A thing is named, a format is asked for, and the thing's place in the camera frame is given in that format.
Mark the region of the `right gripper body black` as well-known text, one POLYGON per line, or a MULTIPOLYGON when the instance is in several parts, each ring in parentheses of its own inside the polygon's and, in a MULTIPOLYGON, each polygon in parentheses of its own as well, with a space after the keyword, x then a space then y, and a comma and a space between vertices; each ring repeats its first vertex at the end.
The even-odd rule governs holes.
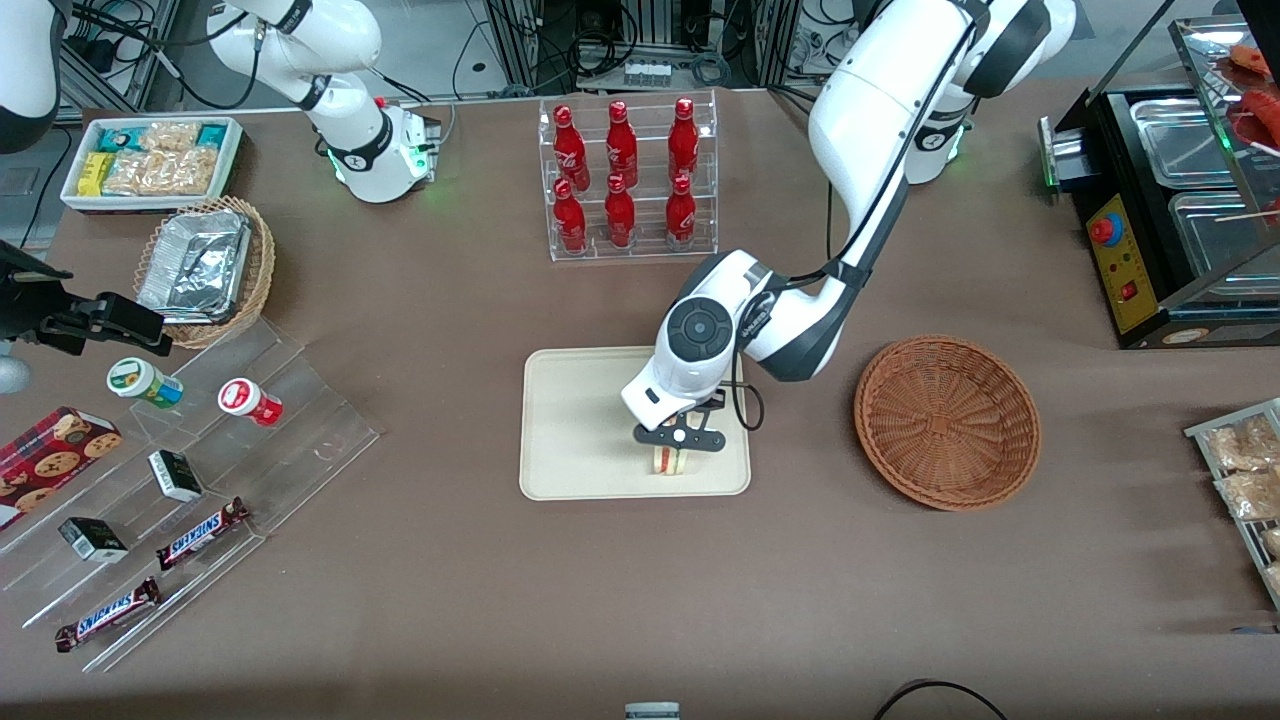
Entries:
POLYGON ((1 243, 3 342, 76 346, 76 338, 44 329, 46 319, 72 305, 61 283, 73 277, 12 243, 1 243))

